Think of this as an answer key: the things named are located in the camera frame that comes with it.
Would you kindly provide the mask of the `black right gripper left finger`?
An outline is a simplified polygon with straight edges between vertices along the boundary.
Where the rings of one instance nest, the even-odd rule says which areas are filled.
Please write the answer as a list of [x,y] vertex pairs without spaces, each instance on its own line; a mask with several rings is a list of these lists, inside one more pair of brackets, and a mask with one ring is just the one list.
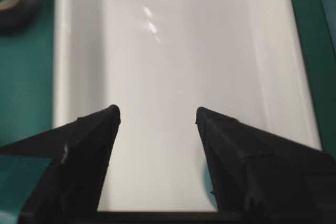
[[67,223],[97,212],[121,122],[116,105],[1,147],[1,223]]

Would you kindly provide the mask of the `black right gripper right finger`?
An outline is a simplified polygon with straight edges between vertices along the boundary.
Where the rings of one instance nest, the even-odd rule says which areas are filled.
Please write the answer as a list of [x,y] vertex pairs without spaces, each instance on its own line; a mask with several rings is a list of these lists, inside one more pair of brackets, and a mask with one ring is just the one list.
[[220,212],[252,223],[335,223],[335,159],[204,107],[196,111]]

